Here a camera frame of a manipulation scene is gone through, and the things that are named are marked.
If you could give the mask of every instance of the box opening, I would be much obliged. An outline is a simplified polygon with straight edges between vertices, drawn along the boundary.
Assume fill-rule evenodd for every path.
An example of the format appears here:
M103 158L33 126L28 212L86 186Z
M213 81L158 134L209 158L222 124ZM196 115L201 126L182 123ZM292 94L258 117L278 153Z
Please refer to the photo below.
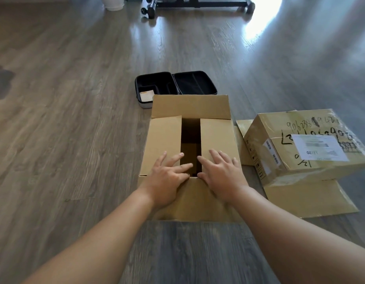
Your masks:
M200 119L182 119L181 152L185 155L180 160L180 164L193 163L193 167L187 171L190 176L197 176L198 172L202 172L202 166L197 160L197 156L201 155Z

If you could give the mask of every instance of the person's right hand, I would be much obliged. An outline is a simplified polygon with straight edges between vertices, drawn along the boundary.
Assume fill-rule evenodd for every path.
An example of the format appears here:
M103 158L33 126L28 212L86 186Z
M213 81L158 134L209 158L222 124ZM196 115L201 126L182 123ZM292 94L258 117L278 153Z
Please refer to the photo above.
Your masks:
M217 152L214 149L210 149L209 152L214 162L198 156L206 172L199 172L197 176L203 179L219 198L231 203L240 189L249 187L241 165L236 158L231 159L224 152Z

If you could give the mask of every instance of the white trash bin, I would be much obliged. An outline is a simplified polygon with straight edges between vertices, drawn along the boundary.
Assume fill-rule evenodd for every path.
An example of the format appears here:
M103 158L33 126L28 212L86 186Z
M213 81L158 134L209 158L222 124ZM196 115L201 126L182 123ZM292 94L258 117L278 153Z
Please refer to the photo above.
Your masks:
M108 11L118 11L124 6L124 0L102 0L102 3Z

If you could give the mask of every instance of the person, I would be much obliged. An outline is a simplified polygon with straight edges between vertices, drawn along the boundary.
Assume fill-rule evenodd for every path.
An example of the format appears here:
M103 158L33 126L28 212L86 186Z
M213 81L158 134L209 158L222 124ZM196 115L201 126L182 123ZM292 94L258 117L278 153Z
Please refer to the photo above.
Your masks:
M213 162L198 157L205 169L198 177L241 215L281 283L365 283L364 248L275 206L249 187L236 159L210 153ZM173 166L182 157L163 164L164 152L118 208L24 283L117 284L142 224L153 210L170 204L189 178L185 171L193 164Z

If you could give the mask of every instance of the barcode sticker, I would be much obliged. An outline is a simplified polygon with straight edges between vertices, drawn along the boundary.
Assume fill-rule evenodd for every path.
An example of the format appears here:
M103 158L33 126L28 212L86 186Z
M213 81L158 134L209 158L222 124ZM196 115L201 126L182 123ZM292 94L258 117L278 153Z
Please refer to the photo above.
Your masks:
M292 134L299 156L307 161L349 161L333 135Z
M276 153L275 149L274 149L274 146L272 144L272 141L268 138L264 144L263 144L264 147L266 147L268 149L268 151L270 152L270 154L273 156L273 159L274 159L274 162L277 164L277 165L280 165L281 164L281 160L278 156L278 154Z

